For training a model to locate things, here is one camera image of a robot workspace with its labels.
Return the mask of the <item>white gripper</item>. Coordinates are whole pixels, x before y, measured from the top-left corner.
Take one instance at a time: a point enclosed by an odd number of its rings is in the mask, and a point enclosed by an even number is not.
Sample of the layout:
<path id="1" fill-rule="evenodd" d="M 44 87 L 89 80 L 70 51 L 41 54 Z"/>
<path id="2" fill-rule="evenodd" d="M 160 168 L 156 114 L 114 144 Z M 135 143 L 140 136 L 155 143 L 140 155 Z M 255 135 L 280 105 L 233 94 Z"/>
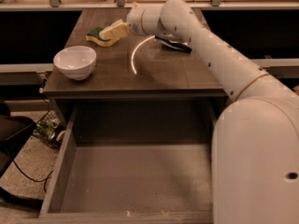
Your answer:
<path id="1" fill-rule="evenodd" d="M 143 31 L 142 27 L 142 16 L 144 11 L 145 8 L 143 6 L 139 5 L 138 3 L 133 3 L 131 10 L 126 17 L 127 23 L 123 20 L 113 22 L 99 33 L 100 37 L 105 40 L 123 38 L 128 36 L 130 31 L 134 35 L 144 35 L 145 32 Z"/>

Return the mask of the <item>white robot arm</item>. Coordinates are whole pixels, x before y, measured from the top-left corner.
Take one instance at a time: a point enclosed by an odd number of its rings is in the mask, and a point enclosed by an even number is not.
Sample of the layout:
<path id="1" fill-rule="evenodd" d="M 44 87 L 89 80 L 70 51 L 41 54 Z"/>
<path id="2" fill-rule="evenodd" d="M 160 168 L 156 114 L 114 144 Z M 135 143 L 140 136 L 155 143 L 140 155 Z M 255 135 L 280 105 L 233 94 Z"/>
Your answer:
<path id="1" fill-rule="evenodd" d="M 212 137 L 214 224 L 299 224 L 299 96 L 208 30 L 182 0 L 135 5 L 100 36 L 187 43 L 231 99 Z"/>

